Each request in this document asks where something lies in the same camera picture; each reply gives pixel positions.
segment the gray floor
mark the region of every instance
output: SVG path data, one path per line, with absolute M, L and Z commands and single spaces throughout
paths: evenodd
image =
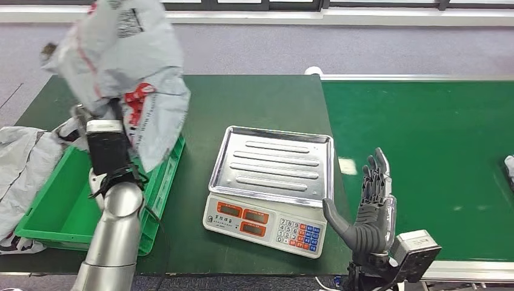
M 16 286 L 23 291 L 68 291 L 71 289 L 75 276 L 2 276 L 0 290 Z M 155 288 L 157 277 L 136 277 L 132 291 L 150 291 Z M 335 288 L 332 277 L 320 278 L 323 285 Z M 280 290 L 280 291 L 312 291 L 320 286 L 312 277 L 254 277 L 254 276 L 211 276 L 203 278 L 176 277 L 167 279 L 159 291 L 179 290 Z
M 50 77 L 39 51 L 67 25 L 0 25 L 0 127 L 12 125 Z M 514 75 L 514 32 L 503 28 L 177 25 L 189 74 Z M 0 276 L 0 289 L 68 290 L 73 276 Z M 330 283 L 331 278 L 324 278 Z M 139 277 L 134 290 L 155 278 Z M 313 278 L 173 278 L 163 290 L 314 290 Z

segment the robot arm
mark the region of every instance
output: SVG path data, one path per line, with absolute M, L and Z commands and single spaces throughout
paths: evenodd
M 89 198 L 96 200 L 102 215 L 72 291 L 129 291 L 145 207 L 142 185 L 137 169 L 130 166 L 121 121 L 87 120 L 83 118 L 93 165 Z
M 405 280 L 415 283 L 441 250 L 426 230 L 395 237 L 396 198 L 391 194 L 389 162 L 380 148 L 374 154 L 368 157 L 369 166 L 362 168 L 361 202 L 354 224 L 339 216 L 333 200 L 323 200 L 327 222 L 353 251 L 345 282 L 348 291 L 385 291 Z M 367 273 L 379 277 L 366 278 Z
M 395 237 L 396 198 L 391 195 L 389 162 L 380 148 L 375 156 L 369 156 L 369 166 L 362 168 L 361 202 L 353 225 L 338 215 L 333 200 L 323 200 L 325 218 L 356 253 L 383 253 Z
M 120 182 L 105 194 L 103 213 L 72 291 L 128 291 L 136 270 L 144 208 L 141 189 Z

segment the stainless steel tray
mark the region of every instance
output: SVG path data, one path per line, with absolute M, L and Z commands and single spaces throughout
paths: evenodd
M 333 159 L 327 135 L 231 126 L 209 190 L 321 208 L 323 198 L 333 199 Z

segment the barcode label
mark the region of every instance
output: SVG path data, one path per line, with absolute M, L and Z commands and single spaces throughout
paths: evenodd
M 118 38 L 128 38 L 143 32 L 135 9 L 124 10 L 118 15 Z

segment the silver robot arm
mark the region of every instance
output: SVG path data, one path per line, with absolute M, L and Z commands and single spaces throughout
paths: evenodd
M 87 137 L 93 164 L 89 172 L 90 198 L 95 198 L 102 215 L 72 291 L 129 291 L 136 270 L 145 199 L 136 179 L 112 180 L 106 174 L 128 161 L 125 133 L 119 120 L 94 120 L 81 105 L 74 108 L 73 115 L 80 120 L 80 135 Z M 103 174 L 96 175 L 95 170 Z
M 102 216 L 72 291 L 128 291 L 132 286 L 145 203 L 142 191 L 135 183 L 121 182 L 101 197 L 96 201 Z

